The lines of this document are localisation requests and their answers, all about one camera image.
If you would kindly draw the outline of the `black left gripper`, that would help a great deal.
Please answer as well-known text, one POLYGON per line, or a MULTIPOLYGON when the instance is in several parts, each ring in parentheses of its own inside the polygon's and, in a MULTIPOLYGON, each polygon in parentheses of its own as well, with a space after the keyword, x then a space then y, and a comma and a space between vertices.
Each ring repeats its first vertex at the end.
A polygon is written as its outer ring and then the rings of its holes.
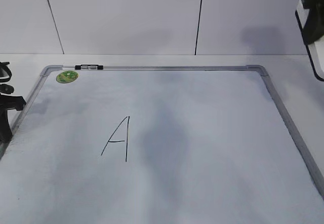
POLYGON ((1 121, 0 121, 0 137, 2 143, 8 143, 12 139, 12 131, 8 121, 7 110, 22 111, 26 105, 26 101, 22 96, 11 96, 14 87, 8 85, 12 77, 12 72, 8 68, 9 62, 1 62, 1 121))

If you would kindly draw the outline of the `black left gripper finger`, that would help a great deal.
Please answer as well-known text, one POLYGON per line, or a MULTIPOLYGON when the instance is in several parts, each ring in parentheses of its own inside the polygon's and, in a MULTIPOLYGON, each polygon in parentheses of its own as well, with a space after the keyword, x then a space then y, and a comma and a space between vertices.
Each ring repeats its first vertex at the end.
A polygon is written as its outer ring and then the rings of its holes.
POLYGON ((323 36, 323 0, 301 0, 304 9, 309 10, 302 28, 302 38, 306 45, 318 41, 323 36))

